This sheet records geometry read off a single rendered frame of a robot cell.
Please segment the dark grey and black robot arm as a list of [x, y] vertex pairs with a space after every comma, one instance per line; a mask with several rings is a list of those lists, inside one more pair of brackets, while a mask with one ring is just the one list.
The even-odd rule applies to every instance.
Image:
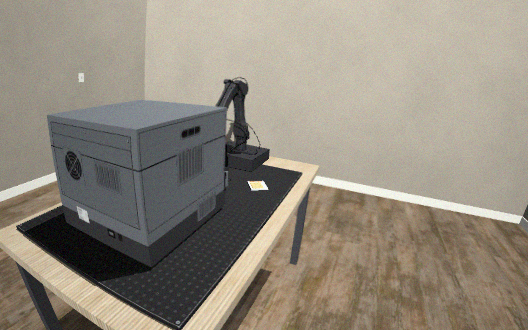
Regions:
[[[215, 107], [227, 107], [227, 110], [228, 110], [228, 107], [233, 99], [233, 104], [234, 104], [234, 117], [235, 117], [235, 120], [234, 122], [234, 127], [233, 127], [233, 134], [234, 134], [234, 137], [236, 138], [236, 145], [244, 142], [247, 140], [248, 138], [248, 125], [246, 123], [246, 120], [245, 120], [245, 107], [244, 107], [244, 102], [245, 102], [245, 96], [247, 95], [248, 93], [248, 85], [244, 82], [242, 82], [241, 80], [235, 80], [235, 81], [232, 81], [230, 79], [225, 79], [223, 82], [225, 84], [225, 87], [224, 87], [224, 90], [223, 90], [223, 93], [219, 99], [219, 101], [217, 102], [217, 104], [215, 105]], [[231, 82], [231, 83], [230, 83]], [[233, 83], [234, 82], [234, 83]], [[239, 88], [239, 89], [238, 89]], [[236, 95], [235, 95], [236, 94]], [[244, 95], [244, 97], [243, 97]], [[234, 98], [233, 98], [234, 97]], [[244, 129], [244, 126], [246, 128], [246, 130]], [[250, 133], [249, 133], [250, 135]], [[249, 137], [250, 138], [250, 137]], [[248, 139], [249, 139], [248, 138]], [[235, 152], [240, 152], [240, 153], [245, 153], [245, 154], [250, 154], [250, 155], [255, 155], [258, 153], [258, 151], [256, 150], [251, 150], [251, 149], [247, 149], [246, 148], [246, 144], [247, 144], [247, 141], [236, 146], [233, 150], [232, 150], [232, 145], [227, 145], [226, 144], [226, 147], [225, 147], [225, 157], [228, 157], [231, 153], [231, 150], [232, 151], [235, 151]]]

